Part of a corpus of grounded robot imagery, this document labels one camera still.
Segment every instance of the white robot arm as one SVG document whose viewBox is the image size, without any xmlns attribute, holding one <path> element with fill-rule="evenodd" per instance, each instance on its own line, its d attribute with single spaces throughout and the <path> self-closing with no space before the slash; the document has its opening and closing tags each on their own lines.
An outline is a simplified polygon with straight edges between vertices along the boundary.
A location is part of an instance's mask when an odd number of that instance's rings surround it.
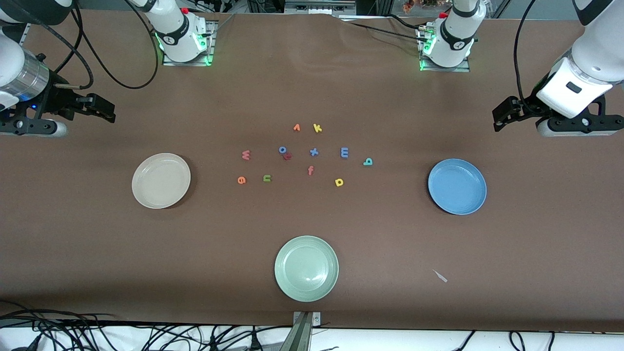
<svg viewBox="0 0 624 351">
<path fill-rule="evenodd" d="M 196 58 L 207 50 L 206 21 L 177 7 L 175 0 L 130 0 L 146 12 L 160 44 L 177 62 Z M 0 29 L 38 19 L 61 23 L 75 6 L 73 0 L 0 0 Z M 0 31 L 0 134 L 63 136 L 66 126 L 43 119 L 45 113 L 73 120 L 74 113 L 95 115 L 115 122 L 115 106 L 97 94 L 86 96 L 67 89 L 65 81 L 44 64 L 45 56 L 33 55 Z M 27 110 L 35 110 L 35 118 Z"/>
<path fill-rule="evenodd" d="M 160 45 L 176 62 L 187 62 L 206 51 L 202 37 L 206 20 L 178 8 L 175 0 L 130 0 L 143 12 L 154 27 Z"/>
<path fill-rule="evenodd" d="M 607 136 L 624 118 L 605 114 L 604 93 L 624 81 L 624 0 L 573 0 L 585 32 L 555 62 L 531 96 L 508 97 L 492 111 L 494 130 L 539 117 L 543 136 Z M 598 114 L 588 106 L 598 105 Z"/>
<path fill-rule="evenodd" d="M 485 18 L 483 0 L 455 0 L 446 18 L 427 23 L 432 28 L 423 54 L 441 67 L 455 67 L 470 54 L 477 28 Z"/>
</svg>

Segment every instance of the wire bundle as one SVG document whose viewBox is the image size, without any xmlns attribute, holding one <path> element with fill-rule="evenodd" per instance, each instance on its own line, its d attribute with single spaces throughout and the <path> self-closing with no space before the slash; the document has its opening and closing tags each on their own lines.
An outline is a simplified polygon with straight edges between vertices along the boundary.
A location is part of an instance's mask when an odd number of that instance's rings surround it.
<svg viewBox="0 0 624 351">
<path fill-rule="evenodd" d="M 0 329 L 30 325 L 33 331 L 39 333 L 37 338 L 42 340 L 49 339 L 52 342 L 54 351 L 99 351 L 101 348 L 95 337 L 98 334 L 106 341 L 102 349 L 120 351 L 111 342 L 104 330 L 106 326 L 112 324 L 136 329 L 150 329 L 150 335 L 140 351 L 154 350 L 154 345 L 164 340 L 166 340 L 166 342 L 158 348 L 160 351 L 164 351 L 170 345 L 180 342 L 186 343 L 189 351 L 227 351 L 237 342 L 247 337 L 255 337 L 257 333 L 289 327 L 282 325 L 262 329 L 256 329 L 254 327 L 252 330 L 246 330 L 229 336 L 229 334 L 239 326 L 231 326 L 215 335 L 219 325 L 212 325 L 210 339 L 204 340 L 202 327 L 208 326 L 205 324 L 159 324 L 145 326 L 127 322 L 102 321 L 98 318 L 102 316 L 113 317 L 110 314 L 77 314 L 51 309 L 29 309 L 26 306 L 7 300 L 0 300 L 0 303 L 13 305 L 18 308 L 18 310 L 14 312 L 0 316 L 0 320 L 10 320 L 13 322 L 0 327 Z M 191 333 L 194 331 L 196 331 L 197 337 L 191 336 Z M 61 341 L 62 339 L 69 339 L 70 345 L 64 344 Z"/>
</svg>

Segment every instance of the metal bracket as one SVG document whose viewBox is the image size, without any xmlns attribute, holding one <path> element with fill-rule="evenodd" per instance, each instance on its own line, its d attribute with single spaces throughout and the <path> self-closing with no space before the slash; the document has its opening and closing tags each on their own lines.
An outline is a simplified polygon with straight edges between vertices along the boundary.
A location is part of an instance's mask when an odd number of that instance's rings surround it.
<svg viewBox="0 0 624 351">
<path fill-rule="evenodd" d="M 304 312 L 293 313 L 293 324 L 297 323 L 297 318 Z M 312 312 L 312 326 L 319 327 L 321 325 L 321 312 Z"/>
</svg>

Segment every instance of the white floor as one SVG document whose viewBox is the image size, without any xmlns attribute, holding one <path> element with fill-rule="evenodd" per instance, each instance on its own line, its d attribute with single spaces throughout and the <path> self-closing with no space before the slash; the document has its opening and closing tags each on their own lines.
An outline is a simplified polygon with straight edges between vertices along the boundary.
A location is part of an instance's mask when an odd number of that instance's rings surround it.
<svg viewBox="0 0 624 351">
<path fill-rule="evenodd" d="M 250 327 L 240 327 L 232 330 L 229 336 L 234 336 Z M 204 341 L 210 338 L 212 327 L 201 328 Z M 132 327 L 105 327 L 104 331 L 118 351 L 139 351 L 145 345 L 150 336 L 149 329 L 135 329 Z M 274 329 L 258 333 L 258 340 L 263 345 L 270 345 L 284 341 L 289 329 Z M 453 351 L 459 348 L 468 336 L 469 332 L 463 331 L 439 331 L 439 330 L 357 330 L 357 329 L 315 329 L 312 336 L 310 351 L 322 351 L 335 348 L 336 351 L 366 351 L 366 350 L 392 350 L 392 351 Z M 16 327 L 0 330 L 0 351 L 10 351 L 18 347 L 28 346 L 38 335 L 30 328 Z M 190 337 L 199 339 L 199 331 L 193 330 Z M 546 351 L 549 333 L 523 332 L 522 337 L 526 351 Z M 95 338 L 101 351 L 112 351 L 112 348 L 95 332 Z M 162 337 L 154 343 L 149 350 L 158 350 L 169 341 L 171 337 Z M 59 336 L 59 341 L 70 347 L 69 339 Z M 237 347 L 249 346 L 250 338 L 241 340 L 229 350 Z M 177 342 L 169 345 L 168 351 L 195 351 L 199 344 L 191 342 Z M 477 332 L 465 351 L 515 351 L 509 342 L 507 332 Z M 619 334 L 580 334 L 580 333 L 557 333 L 552 351 L 622 351 L 624 350 L 624 335 Z M 38 351 L 54 351 L 50 340 L 42 339 Z"/>
</svg>

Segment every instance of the brown paper tablecloth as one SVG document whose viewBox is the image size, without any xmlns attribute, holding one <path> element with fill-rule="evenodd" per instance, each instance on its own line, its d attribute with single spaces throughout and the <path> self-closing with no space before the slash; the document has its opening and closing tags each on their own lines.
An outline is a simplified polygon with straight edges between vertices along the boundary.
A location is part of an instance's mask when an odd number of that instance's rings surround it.
<svg viewBox="0 0 624 351">
<path fill-rule="evenodd" d="M 140 84 L 154 58 L 133 16 L 84 11 L 85 31 L 119 79 Z M 313 310 L 332 327 L 623 330 L 624 134 L 548 139 L 531 121 L 493 131 L 491 110 L 517 93 L 517 24 L 484 21 L 472 72 L 447 74 L 419 71 L 408 39 L 329 16 L 236 15 L 212 67 L 161 67 L 139 91 L 115 85 L 83 44 L 91 91 L 117 122 L 79 116 L 63 139 L 0 137 L 0 296 L 126 320 L 289 324 Z M 58 30 L 75 38 L 70 20 Z M 581 32 L 526 23 L 525 95 Z M 26 46 L 51 67 L 67 54 L 37 27 Z M 62 75 L 86 82 L 77 59 Z M 619 87 L 607 102 L 624 113 Z M 159 152 L 184 157 L 193 179 L 181 203 L 150 210 L 130 181 Z M 474 214 L 429 197 L 429 171 L 451 157 L 485 176 Z M 323 238 L 340 263 L 334 290 L 310 304 L 273 274 L 298 235 Z"/>
</svg>

